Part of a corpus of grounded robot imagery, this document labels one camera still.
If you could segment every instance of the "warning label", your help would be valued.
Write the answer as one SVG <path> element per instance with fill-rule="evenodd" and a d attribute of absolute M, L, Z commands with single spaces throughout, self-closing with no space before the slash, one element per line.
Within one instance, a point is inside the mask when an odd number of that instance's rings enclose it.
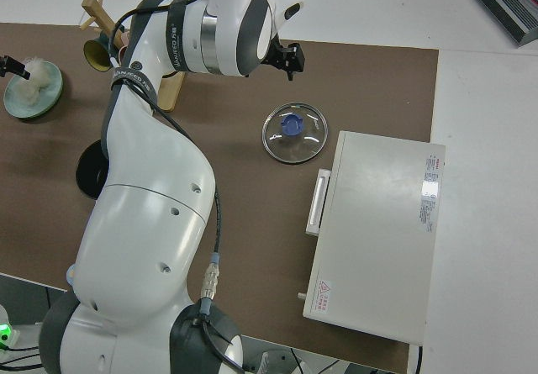
<path fill-rule="evenodd" d="M 419 211 L 419 220 L 428 233 L 431 233 L 435 227 L 435 207 L 439 197 L 439 168 L 440 158 L 430 155 L 430 158 L 426 160 Z"/>
<path fill-rule="evenodd" d="M 318 280 L 318 286 L 316 288 L 316 296 L 314 299 L 314 312 L 315 313 L 327 313 L 329 311 L 330 289 L 332 287 L 331 282 L 326 280 Z"/>

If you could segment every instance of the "handle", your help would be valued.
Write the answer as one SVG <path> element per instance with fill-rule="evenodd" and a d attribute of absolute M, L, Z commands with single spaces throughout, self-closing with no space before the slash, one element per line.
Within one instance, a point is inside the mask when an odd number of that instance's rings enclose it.
<path fill-rule="evenodd" d="M 318 236 L 319 226 L 321 224 L 321 215 L 325 203 L 325 195 L 329 188 L 330 170 L 320 169 L 318 171 L 318 179 L 312 197 L 312 205 L 310 206 L 309 221 L 306 224 L 306 234 Z"/>

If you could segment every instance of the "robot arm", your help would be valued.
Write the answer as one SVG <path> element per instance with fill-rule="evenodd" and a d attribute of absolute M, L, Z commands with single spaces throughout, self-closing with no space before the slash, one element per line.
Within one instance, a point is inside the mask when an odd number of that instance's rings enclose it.
<path fill-rule="evenodd" d="M 277 35 L 301 7 L 144 0 L 134 12 L 103 123 L 107 180 L 76 258 L 74 293 L 50 310 L 40 336 L 49 374 L 243 372 L 240 332 L 211 303 L 218 250 L 198 303 L 187 291 L 213 171 L 190 139 L 152 114 L 161 78 L 173 71 L 247 76 L 261 63 L 301 71 L 300 46 L 282 48 Z"/>
<path fill-rule="evenodd" d="M 161 50 L 164 75 L 193 71 L 248 76 L 261 63 L 283 69 L 290 79 L 303 71 L 300 45 L 289 50 L 278 40 L 278 30 L 302 8 L 303 0 L 144 0 L 139 10 L 167 5 L 166 14 L 136 15 L 131 29 L 133 49 L 142 34 L 155 32 L 147 43 Z"/>

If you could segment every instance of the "black cable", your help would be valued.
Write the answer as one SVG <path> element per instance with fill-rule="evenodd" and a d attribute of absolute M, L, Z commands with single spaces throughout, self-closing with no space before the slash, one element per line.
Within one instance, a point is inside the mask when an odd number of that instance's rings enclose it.
<path fill-rule="evenodd" d="M 419 346 L 419 359 L 417 361 L 417 369 L 414 374 L 420 374 L 420 368 L 422 366 L 422 346 Z"/>
<path fill-rule="evenodd" d="M 301 374 L 304 374 L 303 368 L 301 367 L 301 363 L 299 362 L 299 359 L 297 358 L 297 355 L 295 354 L 295 351 L 293 351 L 293 348 L 291 348 L 291 347 L 290 347 L 289 350 L 292 351 L 293 358 L 295 359 L 295 362 L 297 363 L 297 367 L 299 367 L 299 371 L 301 372 Z"/>
<path fill-rule="evenodd" d="M 193 139 L 188 135 L 188 133 L 185 131 L 184 128 L 182 128 L 174 119 L 172 119 L 169 115 L 166 114 L 165 111 L 163 111 L 161 108 L 157 106 L 156 103 L 154 103 L 147 95 L 145 95 L 142 90 L 136 84 L 129 80 L 122 80 L 123 84 L 125 84 L 127 87 L 130 88 L 131 92 L 138 95 L 140 98 L 142 98 L 145 102 L 150 105 L 151 109 L 160 114 L 169 124 L 173 126 L 175 130 L 177 130 L 179 133 L 183 134 L 186 138 L 188 138 L 190 141 L 193 142 Z"/>
<path fill-rule="evenodd" d="M 49 305 L 49 309 L 50 309 L 50 294 L 49 294 L 49 288 L 48 287 L 45 287 L 45 292 L 47 294 L 47 304 Z"/>
<path fill-rule="evenodd" d="M 222 230 L 222 210 L 220 207 L 220 195 L 219 195 L 219 189 L 215 185 L 215 210 L 217 214 L 217 238 L 215 239 L 215 247 L 213 248 L 213 252 L 219 253 L 219 247 L 220 247 L 220 232 Z"/>
<path fill-rule="evenodd" d="M 29 359 L 30 357 L 37 357 L 39 356 L 40 354 L 37 353 L 35 355 L 29 355 L 29 356 L 25 356 L 25 357 L 19 357 L 18 359 L 12 359 L 12 360 L 8 360 L 8 361 L 3 361 L 2 363 L 0 363 L 0 366 L 3 366 L 5 364 L 9 364 L 9 363 L 14 363 L 15 361 L 20 361 L 20 360 L 25 360 L 25 359 Z"/>
<path fill-rule="evenodd" d="M 33 364 L 31 366 L 19 366 L 19 367 L 10 367 L 10 366 L 4 366 L 0 364 L 0 371 L 27 371 L 27 370 L 35 370 L 36 368 L 43 367 L 42 364 Z"/>
<path fill-rule="evenodd" d="M 336 363 L 338 363 L 340 361 L 340 359 L 338 359 L 337 361 L 333 361 L 332 363 L 330 363 L 326 368 L 324 368 L 322 371 L 320 371 L 318 374 L 321 374 L 322 372 L 326 372 L 327 370 L 329 370 L 331 367 L 335 366 Z"/>
<path fill-rule="evenodd" d="M 197 0 L 187 0 L 187 5 L 190 3 L 194 3 Z M 170 8 L 170 5 L 167 6 L 157 6 L 152 8 L 134 8 L 124 15 L 121 16 L 121 18 L 118 20 L 118 22 L 114 25 L 114 28 L 112 30 L 112 33 L 108 37 L 108 56 L 113 57 L 113 42 L 114 37 L 118 33 L 118 29 L 121 27 L 121 24 L 129 17 L 132 17 L 136 14 L 149 14 L 149 13 L 164 13 L 165 11 L 168 11 Z"/>
<path fill-rule="evenodd" d="M 202 329 L 203 337 L 207 341 L 209 347 L 211 348 L 211 351 L 229 368 L 239 372 L 240 374 L 245 374 L 245 370 L 243 370 L 243 367 L 238 365 L 235 361 L 231 360 L 227 355 L 220 351 L 217 345 L 213 342 L 213 339 L 211 339 L 211 335 L 209 334 L 208 323 L 206 321 L 202 321 Z"/>
<path fill-rule="evenodd" d="M 39 346 L 25 347 L 23 349 L 12 349 L 11 347 L 8 347 L 6 345 L 0 345 L 0 349 L 6 350 L 6 351 L 30 351 L 30 350 L 38 350 Z"/>

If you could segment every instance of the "black clamp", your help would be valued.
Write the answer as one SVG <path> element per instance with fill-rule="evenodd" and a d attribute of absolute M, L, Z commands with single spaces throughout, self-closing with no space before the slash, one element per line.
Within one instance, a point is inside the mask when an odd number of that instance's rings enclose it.
<path fill-rule="evenodd" d="M 278 35 L 269 44 L 269 51 L 262 64 L 271 65 L 287 73 L 287 79 L 293 80 L 293 73 L 304 70 L 304 53 L 301 45 L 294 43 L 285 48 L 280 45 Z"/>
<path fill-rule="evenodd" d="M 25 80 L 30 79 L 30 73 L 24 69 L 24 64 L 10 56 L 0 57 L 0 77 L 6 76 L 6 73 L 16 74 Z"/>

